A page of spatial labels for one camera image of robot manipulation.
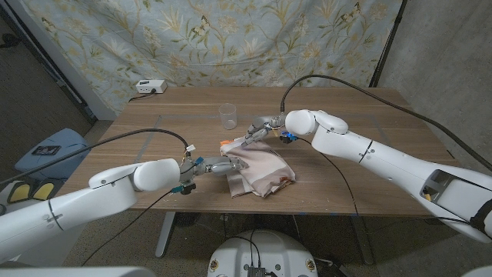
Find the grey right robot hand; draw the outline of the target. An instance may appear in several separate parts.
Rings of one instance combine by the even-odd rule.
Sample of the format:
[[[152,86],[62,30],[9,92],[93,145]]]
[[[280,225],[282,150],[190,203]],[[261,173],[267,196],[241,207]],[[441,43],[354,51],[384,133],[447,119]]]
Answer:
[[[285,119],[286,115],[269,115],[255,118],[248,127],[241,145],[246,146],[262,140],[274,128],[284,127]]]

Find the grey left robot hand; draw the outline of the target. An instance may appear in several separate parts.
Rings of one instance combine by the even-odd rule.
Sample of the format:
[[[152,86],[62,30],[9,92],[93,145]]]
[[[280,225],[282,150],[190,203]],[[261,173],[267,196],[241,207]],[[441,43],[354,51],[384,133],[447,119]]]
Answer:
[[[180,168],[180,181],[192,180],[197,175],[214,173],[226,175],[233,171],[247,169],[249,164],[237,157],[209,157],[186,161]]]

